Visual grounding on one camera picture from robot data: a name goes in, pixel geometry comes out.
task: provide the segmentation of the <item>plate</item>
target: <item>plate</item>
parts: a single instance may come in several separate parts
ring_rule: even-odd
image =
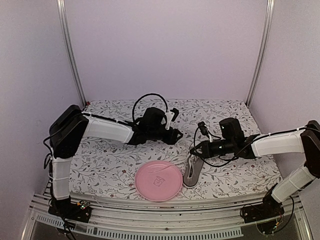
[[[151,161],[139,168],[134,179],[135,188],[145,199],[164,202],[181,190],[182,174],[168,161]]]

